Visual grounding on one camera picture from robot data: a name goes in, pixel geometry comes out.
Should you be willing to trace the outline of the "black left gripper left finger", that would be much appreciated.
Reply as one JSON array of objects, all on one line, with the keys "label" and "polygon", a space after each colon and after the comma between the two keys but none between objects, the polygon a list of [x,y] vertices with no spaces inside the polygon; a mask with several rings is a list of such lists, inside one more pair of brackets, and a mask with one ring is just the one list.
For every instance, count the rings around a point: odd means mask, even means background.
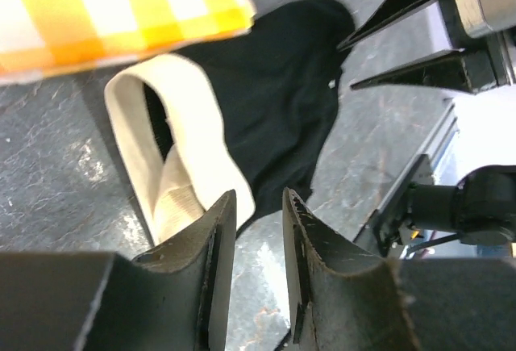
[{"label": "black left gripper left finger", "polygon": [[115,252],[1,255],[4,350],[222,350],[236,195],[127,259]]}]

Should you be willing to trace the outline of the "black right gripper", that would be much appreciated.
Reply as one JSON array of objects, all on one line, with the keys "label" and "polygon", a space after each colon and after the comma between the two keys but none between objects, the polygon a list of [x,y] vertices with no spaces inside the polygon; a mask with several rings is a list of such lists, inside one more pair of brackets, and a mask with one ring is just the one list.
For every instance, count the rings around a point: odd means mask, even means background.
[{"label": "black right gripper", "polygon": [[[339,51],[408,18],[435,0],[384,0]],[[515,83],[515,0],[437,0],[451,48],[351,84],[423,86],[480,93]]]}]

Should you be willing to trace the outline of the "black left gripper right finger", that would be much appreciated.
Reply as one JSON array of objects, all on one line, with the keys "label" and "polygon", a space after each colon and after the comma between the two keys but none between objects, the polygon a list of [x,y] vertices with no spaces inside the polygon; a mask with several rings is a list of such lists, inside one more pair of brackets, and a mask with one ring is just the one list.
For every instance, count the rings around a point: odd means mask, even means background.
[{"label": "black left gripper right finger", "polygon": [[295,349],[514,349],[514,259],[384,259],[282,202]]}]

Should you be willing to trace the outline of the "black cream garment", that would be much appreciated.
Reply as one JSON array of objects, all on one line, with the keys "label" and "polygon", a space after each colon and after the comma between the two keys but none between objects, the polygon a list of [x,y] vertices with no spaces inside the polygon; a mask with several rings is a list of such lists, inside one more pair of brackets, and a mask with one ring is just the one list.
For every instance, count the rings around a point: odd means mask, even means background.
[{"label": "black cream garment", "polygon": [[303,198],[339,111],[355,29],[338,0],[298,0],[248,34],[192,44],[124,69],[106,85],[114,138],[150,237],[160,244],[229,190],[236,227]]}]

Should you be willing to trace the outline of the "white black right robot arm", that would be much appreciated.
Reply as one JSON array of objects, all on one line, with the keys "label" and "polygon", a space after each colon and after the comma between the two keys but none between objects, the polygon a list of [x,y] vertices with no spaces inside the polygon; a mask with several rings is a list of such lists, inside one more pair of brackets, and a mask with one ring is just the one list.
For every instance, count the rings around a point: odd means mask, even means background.
[{"label": "white black right robot arm", "polygon": [[[423,86],[477,95],[514,84],[515,0],[385,0],[339,49],[349,49],[433,2],[443,13],[451,48],[358,81],[352,89]],[[450,113],[438,122],[361,228],[357,245],[387,257],[423,230],[444,232],[446,240],[464,244],[514,242],[514,168],[486,166],[457,185],[434,184],[431,161],[445,149],[454,123]]]}]

